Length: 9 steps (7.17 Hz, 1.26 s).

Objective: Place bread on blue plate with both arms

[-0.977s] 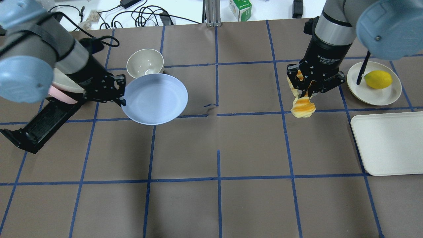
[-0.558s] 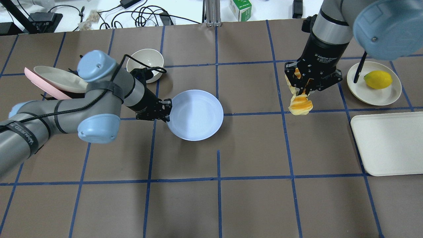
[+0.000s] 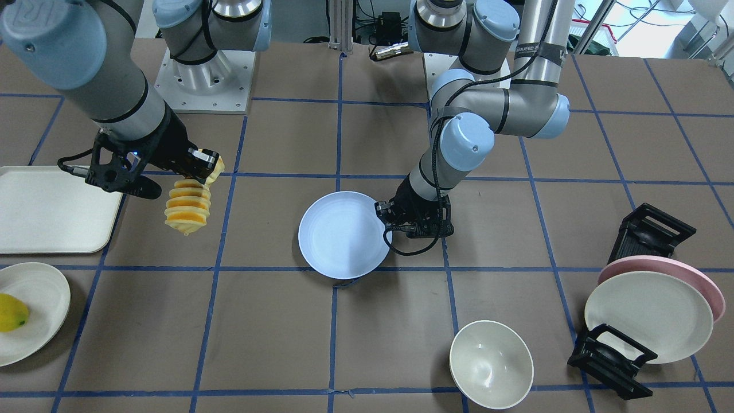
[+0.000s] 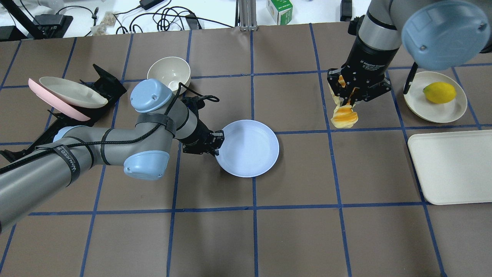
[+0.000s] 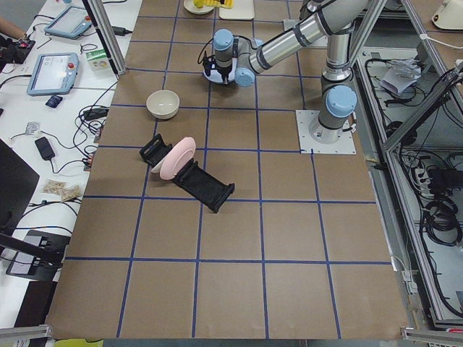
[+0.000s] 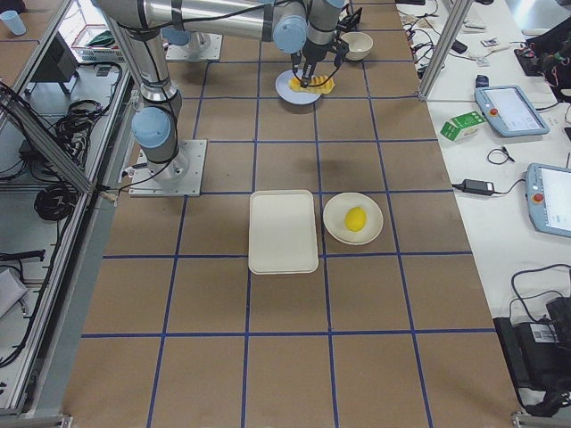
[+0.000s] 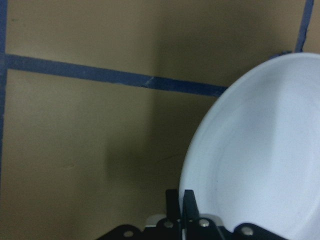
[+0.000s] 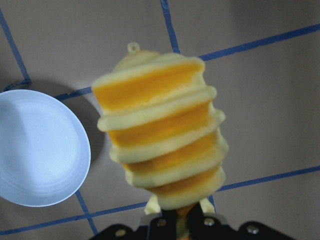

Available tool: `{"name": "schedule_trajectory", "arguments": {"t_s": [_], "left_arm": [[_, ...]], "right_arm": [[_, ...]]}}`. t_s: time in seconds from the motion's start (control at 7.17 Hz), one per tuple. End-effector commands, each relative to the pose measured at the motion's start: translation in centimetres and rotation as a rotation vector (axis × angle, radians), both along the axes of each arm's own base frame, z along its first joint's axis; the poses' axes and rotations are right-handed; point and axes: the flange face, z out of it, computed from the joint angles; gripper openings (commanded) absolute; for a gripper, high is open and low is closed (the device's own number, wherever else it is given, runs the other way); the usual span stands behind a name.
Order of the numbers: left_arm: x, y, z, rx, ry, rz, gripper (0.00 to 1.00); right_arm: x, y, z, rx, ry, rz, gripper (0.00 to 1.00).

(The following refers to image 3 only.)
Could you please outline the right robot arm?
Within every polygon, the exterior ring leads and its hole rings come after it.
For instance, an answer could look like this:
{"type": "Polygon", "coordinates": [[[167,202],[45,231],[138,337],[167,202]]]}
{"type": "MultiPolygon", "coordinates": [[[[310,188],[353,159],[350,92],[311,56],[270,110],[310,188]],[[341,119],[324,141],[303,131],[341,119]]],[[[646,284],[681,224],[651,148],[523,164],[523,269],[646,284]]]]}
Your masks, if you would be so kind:
{"type": "MultiPolygon", "coordinates": [[[[40,81],[97,126],[88,167],[58,167],[106,192],[156,199],[162,189],[147,165],[203,185],[224,163],[192,143],[186,127],[132,60],[142,1],[3,1],[2,39],[40,81]]],[[[272,38],[270,1],[155,1],[155,23],[169,51],[169,78],[186,98],[242,92],[227,52],[262,52],[272,38]]]]}

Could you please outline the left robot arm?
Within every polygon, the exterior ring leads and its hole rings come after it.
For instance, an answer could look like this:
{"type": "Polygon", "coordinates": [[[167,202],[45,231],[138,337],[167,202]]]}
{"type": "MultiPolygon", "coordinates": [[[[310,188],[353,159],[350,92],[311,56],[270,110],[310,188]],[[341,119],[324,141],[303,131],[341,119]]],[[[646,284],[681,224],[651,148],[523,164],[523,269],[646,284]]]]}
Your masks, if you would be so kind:
{"type": "Polygon", "coordinates": [[[555,138],[569,120],[558,93],[571,1],[413,1],[412,50],[448,54],[456,63],[430,89],[430,146],[395,196],[375,204],[387,232],[447,237],[448,192],[479,167],[496,134],[555,138]]]}

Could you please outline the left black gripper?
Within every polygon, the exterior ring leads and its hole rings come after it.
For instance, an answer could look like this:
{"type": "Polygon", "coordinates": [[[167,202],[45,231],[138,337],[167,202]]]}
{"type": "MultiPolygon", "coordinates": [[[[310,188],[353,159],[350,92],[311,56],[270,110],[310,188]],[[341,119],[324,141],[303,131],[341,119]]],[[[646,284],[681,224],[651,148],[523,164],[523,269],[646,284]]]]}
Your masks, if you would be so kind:
{"type": "Polygon", "coordinates": [[[429,185],[427,200],[416,193],[411,178],[406,176],[389,201],[375,202],[378,219],[388,232],[405,232],[408,238],[449,237],[454,233],[451,222],[451,204],[448,195],[436,199],[436,191],[429,185]]]}

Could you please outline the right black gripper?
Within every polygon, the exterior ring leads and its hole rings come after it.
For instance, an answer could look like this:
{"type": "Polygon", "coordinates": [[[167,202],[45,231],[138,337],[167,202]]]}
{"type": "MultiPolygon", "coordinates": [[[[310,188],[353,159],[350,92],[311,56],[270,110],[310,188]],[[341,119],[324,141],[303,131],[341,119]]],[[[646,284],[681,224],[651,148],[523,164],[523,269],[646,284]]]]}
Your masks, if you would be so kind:
{"type": "Polygon", "coordinates": [[[91,149],[57,161],[63,172],[83,178],[87,185],[155,200],[162,188],[143,175],[147,165],[210,185],[221,173],[221,156],[189,141],[178,115],[166,107],[160,125],[144,138],[120,141],[113,131],[102,128],[91,149]]]}

